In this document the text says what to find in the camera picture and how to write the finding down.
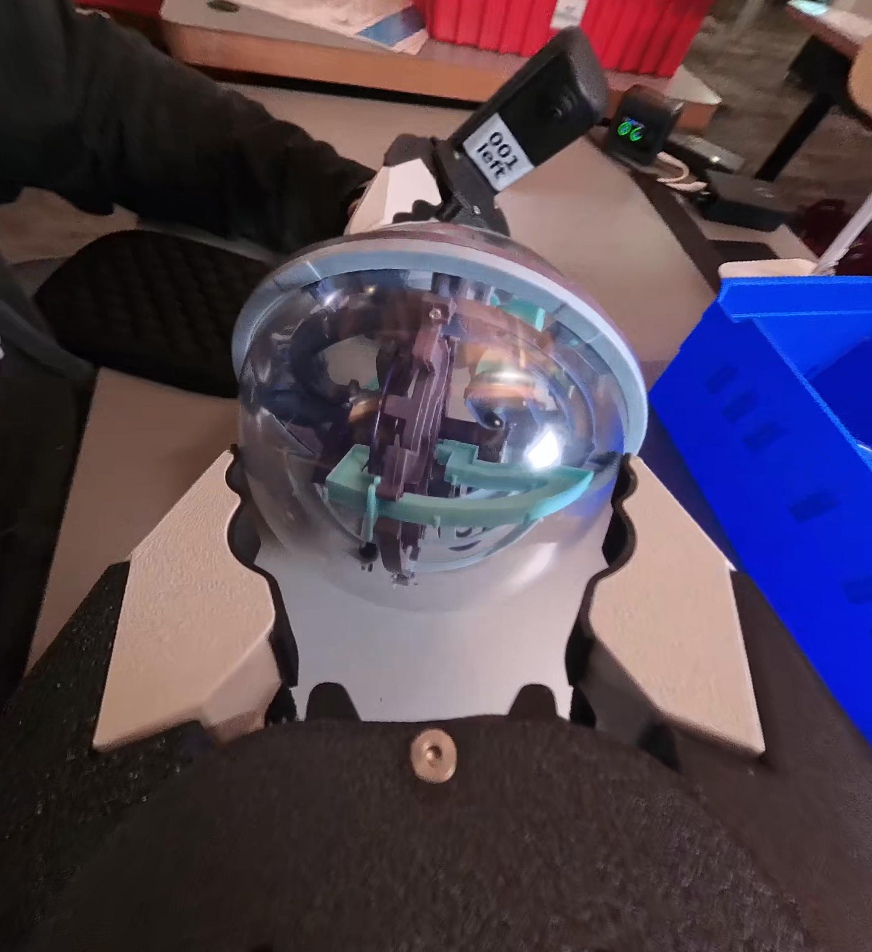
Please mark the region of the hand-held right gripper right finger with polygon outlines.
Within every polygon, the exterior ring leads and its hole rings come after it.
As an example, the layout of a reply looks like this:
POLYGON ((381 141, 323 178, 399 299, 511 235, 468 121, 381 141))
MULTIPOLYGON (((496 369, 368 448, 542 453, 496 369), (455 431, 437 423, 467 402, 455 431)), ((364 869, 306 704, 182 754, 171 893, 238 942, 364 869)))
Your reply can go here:
POLYGON ((738 755, 765 740, 735 567, 637 456, 625 456, 567 646, 570 718, 665 755, 674 731, 738 755))

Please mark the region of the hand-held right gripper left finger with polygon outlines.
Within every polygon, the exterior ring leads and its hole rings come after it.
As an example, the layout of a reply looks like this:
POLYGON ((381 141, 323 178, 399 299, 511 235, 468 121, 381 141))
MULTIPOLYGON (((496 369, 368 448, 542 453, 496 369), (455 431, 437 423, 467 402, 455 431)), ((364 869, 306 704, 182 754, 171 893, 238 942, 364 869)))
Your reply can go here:
POLYGON ((189 723, 217 744, 264 729, 296 647, 248 503, 225 451, 130 554, 95 751, 189 723))

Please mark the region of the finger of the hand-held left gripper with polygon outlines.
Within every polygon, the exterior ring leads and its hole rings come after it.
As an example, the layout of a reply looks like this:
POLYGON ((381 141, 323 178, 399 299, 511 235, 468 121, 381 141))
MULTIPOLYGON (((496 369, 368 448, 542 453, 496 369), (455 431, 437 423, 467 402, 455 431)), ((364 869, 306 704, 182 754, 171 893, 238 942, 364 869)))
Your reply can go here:
POLYGON ((369 183, 347 223, 347 234, 374 232, 393 225, 422 204, 422 220, 431 220, 442 207, 437 178, 423 161, 384 166, 369 183))

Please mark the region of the clear plastic maze ball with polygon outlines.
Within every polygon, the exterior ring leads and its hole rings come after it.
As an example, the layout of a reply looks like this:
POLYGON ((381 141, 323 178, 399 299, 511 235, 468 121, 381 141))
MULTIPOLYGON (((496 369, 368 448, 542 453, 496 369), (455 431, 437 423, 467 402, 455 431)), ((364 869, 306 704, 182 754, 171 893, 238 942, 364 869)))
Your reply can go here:
POLYGON ((238 454, 269 544, 378 603, 528 576, 596 520, 647 388, 586 292, 435 221, 315 244, 242 307, 238 454))

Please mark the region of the small black digital timer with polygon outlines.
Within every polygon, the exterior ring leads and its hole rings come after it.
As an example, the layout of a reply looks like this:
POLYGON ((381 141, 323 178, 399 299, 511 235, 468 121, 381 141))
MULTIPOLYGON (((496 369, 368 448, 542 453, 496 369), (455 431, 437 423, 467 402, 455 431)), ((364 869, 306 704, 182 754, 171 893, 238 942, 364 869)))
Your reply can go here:
POLYGON ((680 121, 684 101, 634 85, 622 95, 611 119, 604 151, 638 169, 652 166, 680 121))

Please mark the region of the blue plastic bin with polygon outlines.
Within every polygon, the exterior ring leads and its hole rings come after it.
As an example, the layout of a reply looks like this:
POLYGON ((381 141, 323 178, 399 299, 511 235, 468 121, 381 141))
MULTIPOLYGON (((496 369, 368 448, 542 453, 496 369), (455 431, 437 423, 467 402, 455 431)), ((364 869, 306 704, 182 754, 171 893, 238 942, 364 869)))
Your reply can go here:
POLYGON ((649 399, 872 746, 872 277, 725 281, 649 399))

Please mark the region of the black power adapter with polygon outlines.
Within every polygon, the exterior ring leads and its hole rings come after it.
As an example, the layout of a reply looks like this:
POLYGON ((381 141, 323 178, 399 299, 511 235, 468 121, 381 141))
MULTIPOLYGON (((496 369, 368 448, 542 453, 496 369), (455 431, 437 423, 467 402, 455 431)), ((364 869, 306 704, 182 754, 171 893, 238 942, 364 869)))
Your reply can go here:
POLYGON ((756 232, 774 232, 794 214, 770 183, 717 170, 707 171, 695 204, 707 221, 756 232))

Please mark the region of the black mesh cushion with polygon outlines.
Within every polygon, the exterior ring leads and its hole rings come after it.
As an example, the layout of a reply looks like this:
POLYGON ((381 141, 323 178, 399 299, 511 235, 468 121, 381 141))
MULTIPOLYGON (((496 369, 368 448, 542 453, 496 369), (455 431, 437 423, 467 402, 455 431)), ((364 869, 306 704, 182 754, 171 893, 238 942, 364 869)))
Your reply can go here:
POLYGON ((233 399, 231 338, 276 268, 163 232, 113 232, 59 265, 34 295, 56 339, 96 367, 233 399))

